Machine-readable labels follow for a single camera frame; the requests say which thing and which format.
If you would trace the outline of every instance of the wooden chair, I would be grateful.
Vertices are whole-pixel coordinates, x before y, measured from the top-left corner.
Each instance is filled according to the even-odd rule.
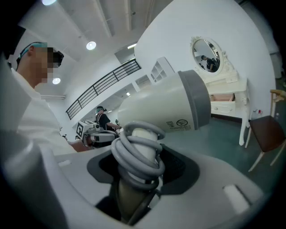
[[[270,90],[270,92],[271,92],[270,114],[272,114],[273,103],[285,100],[286,92],[282,90]],[[282,146],[277,156],[271,162],[270,166],[272,166],[285,148],[286,137],[280,124],[271,115],[251,120],[249,124],[250,127],[245,147],[247,148],[251,132],[253,131],[253,134],[256,137],[258,144],[261,148],[260,155],[254,162],[252,167],[249,169],[250,172],[255,168],[255,166],[258,164],[258,162],[261,160],[261,158],[266,152],[269,152],[279,146]]]

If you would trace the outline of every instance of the ornate mirror frame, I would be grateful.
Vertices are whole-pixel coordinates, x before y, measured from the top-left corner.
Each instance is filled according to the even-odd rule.
[[[212,43],[213,46],[216,47],[219,57],[220,57],[220,65],[216,72],[208,72],[200,67],[198,64],[196,57],[194,55],[194,45],[198,40],[207,40],[208,42]],[[193,57],[193,61],[195,62],[194,70],[198,73],[198,75],[203,79],[205,84],[211,83],[214,81],[219,82],[227,82],[233,83],[237,82],[239,79],[238,72],[235,70],[231,62],[227,59],[227,54],[225,51],[222,51],[218,44],[210,38],[203,38],[200,36],[192,37],[191,44],[190,44],[190,51]]]

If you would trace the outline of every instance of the man in white shirt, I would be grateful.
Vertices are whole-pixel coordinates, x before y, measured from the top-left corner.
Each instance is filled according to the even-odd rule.
[[[45,43],[34,42],[28,45],[17,59],[17,71],[12,73],[31,97],[19,123],[18,132],[33,140],[40,147],[51,148],[54,155],[76,153],[90,148],[81,141],[68,143],[61,135],[58,120],[50,110],[46,101],[41,99],[40,93],[34,90],[35,86],[47,80],[48,72],[61,64],[63,55]]]

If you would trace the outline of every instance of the brown chair seat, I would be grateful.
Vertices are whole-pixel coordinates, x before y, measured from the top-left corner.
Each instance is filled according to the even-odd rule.
[[[285,140],[283,129],[270,115],[251,120],[249,124],[263,152],[277,148]]]

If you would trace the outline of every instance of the oval mirror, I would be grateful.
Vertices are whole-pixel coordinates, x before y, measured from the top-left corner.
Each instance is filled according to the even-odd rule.
[[[195,42],[192,52],[199,68],[208,72],[216,72],[219,69],[219,52],[212,43],[203,39],[198,40]]]

